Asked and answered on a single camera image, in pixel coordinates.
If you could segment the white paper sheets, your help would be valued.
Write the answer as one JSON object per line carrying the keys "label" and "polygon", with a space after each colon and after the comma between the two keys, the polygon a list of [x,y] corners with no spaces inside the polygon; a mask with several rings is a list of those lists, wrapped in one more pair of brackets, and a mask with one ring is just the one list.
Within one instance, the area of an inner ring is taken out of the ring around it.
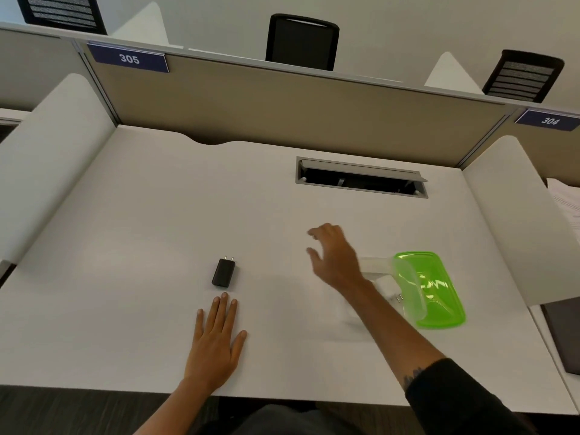
{"label": "white paper sheets", "polygon": [[580,242],[580,187],[572,187],[553,178],[548,178],[546,182],[550,195]]}

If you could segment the person's right forearm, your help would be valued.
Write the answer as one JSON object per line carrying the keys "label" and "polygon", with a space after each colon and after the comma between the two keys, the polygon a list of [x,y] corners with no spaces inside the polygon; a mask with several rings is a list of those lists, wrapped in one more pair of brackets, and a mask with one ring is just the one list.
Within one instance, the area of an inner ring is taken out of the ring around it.
{"label": "person's right forearm", "polygon": [[347,285],[341,294],[379,347],[425,435],[535,435],[412,327],[369,281]]}

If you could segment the black solid-back office chair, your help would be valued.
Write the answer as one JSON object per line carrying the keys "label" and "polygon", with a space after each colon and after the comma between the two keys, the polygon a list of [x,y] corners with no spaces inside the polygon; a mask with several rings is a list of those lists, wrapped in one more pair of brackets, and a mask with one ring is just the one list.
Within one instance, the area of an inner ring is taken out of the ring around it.
{"label": "black solid-back office chair", "polygon": [[337,24],[291,14],[272,14],[265,60],[333,71],[340,29]]}

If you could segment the blue number sign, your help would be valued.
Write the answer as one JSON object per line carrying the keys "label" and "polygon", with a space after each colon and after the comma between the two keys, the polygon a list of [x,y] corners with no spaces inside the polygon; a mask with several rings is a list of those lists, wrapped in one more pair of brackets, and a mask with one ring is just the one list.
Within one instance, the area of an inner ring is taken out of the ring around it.
{"label": "blue number sign", "polygon": [[580,127],[580,116],[539,111],[536,109],[526,109],[515,120],[515,123],[557,131],[572,132],[577,127]]}
{"label": "blue number sign", "polygon": [[89,42],[87,47],[97,63],[159,73],[170,72],[163,53],[93,42]]}

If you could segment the person's left hand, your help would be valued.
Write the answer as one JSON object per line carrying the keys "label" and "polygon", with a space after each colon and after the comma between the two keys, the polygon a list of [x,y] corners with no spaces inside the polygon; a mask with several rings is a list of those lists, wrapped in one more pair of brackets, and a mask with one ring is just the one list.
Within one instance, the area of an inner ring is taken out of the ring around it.
{"label": "person's left hand", "polygon": [[213,299],[209,310],[205,312],[204,341],[196,346],[196,317],[192,346],[185,364],[184,379],[197,378],[213,389],[213,394],[221,388],[235,372],[240,360],[231,360],[231,347],[239,332],[234,335],[238,301],[228,295],[228,309],[223,333],[216,332],[216,312],[220,296]]}

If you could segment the person's grey trousers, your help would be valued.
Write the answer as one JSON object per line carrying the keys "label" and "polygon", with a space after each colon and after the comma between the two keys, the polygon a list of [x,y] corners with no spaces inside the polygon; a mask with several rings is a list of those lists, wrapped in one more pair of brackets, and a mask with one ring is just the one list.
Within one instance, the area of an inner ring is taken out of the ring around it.
{"label": "person's grey trousers", "polygon": [[195,435],[365,435],[355,425],[319,409],[299,412],[268,404],[243,417],[204,424]]}

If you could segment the black power adapter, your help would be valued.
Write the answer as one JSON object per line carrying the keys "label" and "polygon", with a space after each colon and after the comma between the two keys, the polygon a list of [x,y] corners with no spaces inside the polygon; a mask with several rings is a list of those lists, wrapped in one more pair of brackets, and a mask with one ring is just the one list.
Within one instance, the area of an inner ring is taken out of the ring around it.
{"label": "black power adapter", "polygon": [[236,262],[233,258],[224,256],[219,259],[212,278],[212,285],[227,289],[230,286],[236,269]]}

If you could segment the beige desk partition panel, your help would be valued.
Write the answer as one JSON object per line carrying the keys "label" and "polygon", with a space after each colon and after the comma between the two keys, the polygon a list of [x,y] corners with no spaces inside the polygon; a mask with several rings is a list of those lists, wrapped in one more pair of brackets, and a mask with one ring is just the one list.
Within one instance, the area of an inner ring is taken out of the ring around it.
{"label": "beige desk partition panel", "polygon": [[[553,119],[565,117],[578,125],[573,130],[566,131],[550,129],[547,124],[518,124],[517,120],[527,111]],[[517,103],[509,107],[505,115],[459,161],[457,167],[464,169],[469,166],[503,136],[514,136],[518,139],[541,178],[554,178],[580,187],[580,109],[557,109],[538,104]]]}
{"label": "beige desk partition panel", "polygon": [[71,73],[99,95],[72,38],[0,22],[0,108],[32,111]]}
{"label": "beige desk partition panel", "polygon": [[[89,42],[163,53],[169,73],[97,63]],[[513,104],[202,51],[78,39],[120,124],[455,167]]]}

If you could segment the white power adapter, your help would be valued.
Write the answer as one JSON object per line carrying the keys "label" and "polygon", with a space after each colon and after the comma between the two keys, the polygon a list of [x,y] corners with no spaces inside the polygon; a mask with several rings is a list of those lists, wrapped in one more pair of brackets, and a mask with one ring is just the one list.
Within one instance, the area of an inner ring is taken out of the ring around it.
{"label": "white power adapter", "polygon": [[397,281],[394,256],[362,257],[359,266],[362,275],[371,281],[381,296],[390,303],[402,303],[402,289]]}

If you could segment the white desk side divider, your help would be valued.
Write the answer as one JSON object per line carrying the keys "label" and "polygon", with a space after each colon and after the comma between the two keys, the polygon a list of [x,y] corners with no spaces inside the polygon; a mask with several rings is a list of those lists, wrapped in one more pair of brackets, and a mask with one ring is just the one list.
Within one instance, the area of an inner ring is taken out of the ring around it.
{"label": "white desk side divider", "polygon": [[514,136],[502,136],[463,176],[526,305],[580,297],[580,243]]}
{"label": "white desk side divider", "polygon": [[163,15],[159,5],[154,1],[113,32],[112,37],[129,42],[169,46]]}
{"label": "white desk side divider", "polygon": [[0,262],[21,260],[114,131],[71,73],[0,143]]}

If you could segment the dark flat object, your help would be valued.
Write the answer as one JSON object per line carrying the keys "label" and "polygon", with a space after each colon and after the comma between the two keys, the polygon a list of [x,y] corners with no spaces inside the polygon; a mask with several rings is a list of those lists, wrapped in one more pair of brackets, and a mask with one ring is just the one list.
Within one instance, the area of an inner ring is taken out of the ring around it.
{"label": "dark flat object", "polygon": [[580,297],[541,305],[564,371],[580,376]]}

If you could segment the black mesh office chair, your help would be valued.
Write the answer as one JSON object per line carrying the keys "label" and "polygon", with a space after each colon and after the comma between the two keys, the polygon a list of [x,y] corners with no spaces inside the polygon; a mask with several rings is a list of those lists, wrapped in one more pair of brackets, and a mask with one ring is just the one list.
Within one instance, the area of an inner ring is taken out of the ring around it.
{"label": "black mesh office chair", "polygon": [[17,0],[26,24],[107,35],[97,0]]}
{"label": "black mesh office chair", "polygon": [[494,97],[541,103],[564,65],[561,58],[504,49],[482,92]]}

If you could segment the person's right hand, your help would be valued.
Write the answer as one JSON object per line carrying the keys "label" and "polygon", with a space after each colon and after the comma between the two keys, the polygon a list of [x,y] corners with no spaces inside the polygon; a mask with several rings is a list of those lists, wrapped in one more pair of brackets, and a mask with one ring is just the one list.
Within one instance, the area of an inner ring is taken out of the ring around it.
{"label": "person's right hand", "polygon": [[309,229],[308,235],[320,243],[322,248],[320,255],[324,254],[327,261],[327,273],[315,274],[323,282],[344,297],[362,290],[369,284],[362,275],[356,252],[340,226],[325,223]]}

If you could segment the person's left forearm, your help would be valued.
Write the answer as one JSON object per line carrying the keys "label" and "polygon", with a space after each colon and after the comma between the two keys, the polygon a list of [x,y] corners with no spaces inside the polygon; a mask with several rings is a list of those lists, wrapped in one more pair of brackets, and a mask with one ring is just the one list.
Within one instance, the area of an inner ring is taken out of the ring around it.
{"label": "person's left forearm", "polygon": [[133,435],[185,435],[212,392],[207,382],[197,378],[182,380]]}

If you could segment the green translucent plastic container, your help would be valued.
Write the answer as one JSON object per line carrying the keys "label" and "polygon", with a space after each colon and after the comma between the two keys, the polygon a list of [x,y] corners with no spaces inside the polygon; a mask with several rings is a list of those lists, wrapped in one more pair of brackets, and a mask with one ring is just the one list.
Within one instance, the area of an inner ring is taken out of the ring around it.
{"label": "green translucent plastic container", "polygon": [[391,263],[404,316],[413,326],[439,330],[466,322],[462,302],[438,254],[401,252]]}

